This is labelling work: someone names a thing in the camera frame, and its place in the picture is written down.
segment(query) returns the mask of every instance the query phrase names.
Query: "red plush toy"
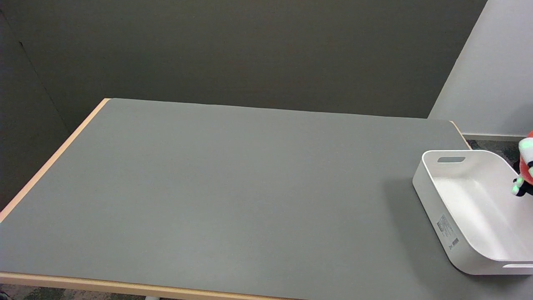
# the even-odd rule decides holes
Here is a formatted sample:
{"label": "red plush toy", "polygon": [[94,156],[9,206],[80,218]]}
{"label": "red plush toy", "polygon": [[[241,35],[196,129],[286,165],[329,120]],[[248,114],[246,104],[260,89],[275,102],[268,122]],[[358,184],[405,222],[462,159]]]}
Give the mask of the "red plush toy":
{"label": "red plush toy", "polygon": [[513,180],[512,193],[518,197],[533,195],[533,131],[518,143],[520,151],[520,175]]}

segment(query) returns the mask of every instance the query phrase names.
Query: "bin label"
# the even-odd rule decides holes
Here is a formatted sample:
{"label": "bin label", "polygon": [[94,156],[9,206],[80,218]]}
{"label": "bin label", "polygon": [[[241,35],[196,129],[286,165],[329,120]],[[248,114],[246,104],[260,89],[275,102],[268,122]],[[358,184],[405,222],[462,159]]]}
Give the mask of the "bin label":
{"label": "bin label", "polygon": [[450,223],[448,222],[448,219],[443,214],[440,219],[437,221],[437,226],[440,230],[440,233],[444,237],[446,246],[451,251],[452,249],[459,244],[459,238],[457,237],[457,234],[455,234],[455,231],[453,228],[451,228]]}

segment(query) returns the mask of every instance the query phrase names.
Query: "table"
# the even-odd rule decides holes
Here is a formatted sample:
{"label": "table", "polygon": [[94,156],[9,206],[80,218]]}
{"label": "table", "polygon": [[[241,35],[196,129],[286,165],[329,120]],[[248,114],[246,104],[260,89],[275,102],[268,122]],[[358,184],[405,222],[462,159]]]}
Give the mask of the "table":
{"label": "table", "polygon": [[448,121],[105,99],[0,215],[0,282],[181,299],[531,299],[411,184]]}

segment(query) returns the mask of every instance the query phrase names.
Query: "bin handle cutout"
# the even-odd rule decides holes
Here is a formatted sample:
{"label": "bin handle cutout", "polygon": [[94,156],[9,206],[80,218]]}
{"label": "bin handle cutout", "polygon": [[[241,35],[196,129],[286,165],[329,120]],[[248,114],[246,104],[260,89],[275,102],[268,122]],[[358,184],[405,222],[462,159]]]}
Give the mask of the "bin handle cutout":
{"label": "bin handle cutout", "polygon": [[463,162],[466,157],[464,156],[443,156],[437,160],[439,163],[458,163]]}
{"label": "bin handle cutout", "polygon": [[504,268],[533,268],[533,264],[508,264]]}

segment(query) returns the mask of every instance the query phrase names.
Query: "white wall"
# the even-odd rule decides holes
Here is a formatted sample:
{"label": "white wall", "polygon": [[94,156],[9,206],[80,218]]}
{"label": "white wall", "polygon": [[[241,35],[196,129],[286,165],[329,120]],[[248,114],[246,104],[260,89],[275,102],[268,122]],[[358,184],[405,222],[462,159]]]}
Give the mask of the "white wall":
{"label": "white wall", "polygon": [[68,137],[49,96],[0,14],[0,210]]}
{"label": "white wall", "polygon": [[533,1],[489,0],[430,119],[472,135],[533,130]]}

